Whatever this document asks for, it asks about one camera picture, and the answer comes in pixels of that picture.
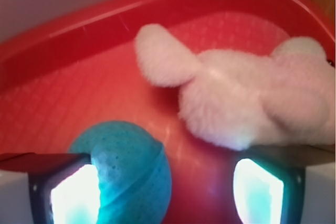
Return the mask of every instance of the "plush toy ear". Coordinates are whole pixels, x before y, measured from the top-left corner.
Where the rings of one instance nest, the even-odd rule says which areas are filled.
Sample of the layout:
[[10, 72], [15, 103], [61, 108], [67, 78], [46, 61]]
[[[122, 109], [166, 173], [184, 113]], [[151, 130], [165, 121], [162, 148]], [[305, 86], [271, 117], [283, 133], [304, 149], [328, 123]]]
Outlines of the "plush toy ear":
[[182, 85], [201, 67], [195, 55], [161, 25], [143, 26], [135, 50], [142, 74], [155, 86]]
[[306, 90], [269, 90], [261, 100], [266, 114], [291, 133], [313, 132], [329, 116], [325, 100]]
[[294, 37], [282, 42], [271, 53], [271, 57], [283, 57], [288, 54], [304, 54], [320, 57], [325, 60], [327, 55], [322, 46], [310, 37]]

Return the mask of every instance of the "bright light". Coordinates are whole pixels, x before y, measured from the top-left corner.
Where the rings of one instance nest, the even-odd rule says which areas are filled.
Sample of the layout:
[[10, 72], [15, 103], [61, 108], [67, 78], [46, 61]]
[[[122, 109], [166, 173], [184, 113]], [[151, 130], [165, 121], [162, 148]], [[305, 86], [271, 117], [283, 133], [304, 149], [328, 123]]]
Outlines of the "bright light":
[[51, 191], [54, 224], [96, 224], [100, 208], [98, 172], [85, 165]]
[[279, 224], [283, 184], [252, 160], [240, 160], [234, 171], [233, 190], [241, 221]]

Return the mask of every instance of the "red surface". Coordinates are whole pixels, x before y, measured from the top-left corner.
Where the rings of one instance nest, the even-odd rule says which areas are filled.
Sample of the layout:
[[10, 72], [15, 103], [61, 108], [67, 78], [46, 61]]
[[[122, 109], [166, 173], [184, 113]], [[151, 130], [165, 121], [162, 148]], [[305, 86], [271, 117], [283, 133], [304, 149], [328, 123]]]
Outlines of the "red surface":
[[111, 0], [0, 45], [1, 152], [65, 152], [89, 126], [134, 122], [161, 140], [173, 195], [165, 223], [237, 223], [236, 153], [197, 140], [177, 117], [178, 89], [151, 87], [133, 41], [161, 23], [193, 51], [267, 54], [308, 35], [334, 60], [334, 27], [307, 0]]

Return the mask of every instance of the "white plush toy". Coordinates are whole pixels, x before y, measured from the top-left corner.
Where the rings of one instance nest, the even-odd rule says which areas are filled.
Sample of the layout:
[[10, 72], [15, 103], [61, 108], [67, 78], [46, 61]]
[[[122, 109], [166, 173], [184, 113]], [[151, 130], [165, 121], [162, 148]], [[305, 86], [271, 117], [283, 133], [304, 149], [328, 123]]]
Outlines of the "white plush toy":
[[135, 48], [153, 85], [181, 86], [179, 116], [196, 137], [234, 150], [335, 143], [335, 70], [312, 38], [290, 38], [269, 57], [219, 49], [195, 55], [150, 24]]

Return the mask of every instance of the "blue rubber ball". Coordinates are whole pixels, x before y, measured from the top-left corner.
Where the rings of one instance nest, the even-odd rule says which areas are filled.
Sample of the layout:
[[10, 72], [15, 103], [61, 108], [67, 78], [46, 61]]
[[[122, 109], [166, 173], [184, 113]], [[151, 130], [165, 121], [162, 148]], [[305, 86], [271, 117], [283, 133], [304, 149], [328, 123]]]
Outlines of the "blue rubber ball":
[[99, 177], [97, 223], [160, 223], [172, 179], [164, 146], [128, 122], [97, 124], [82, 133], [69, 152], [89, 153]]

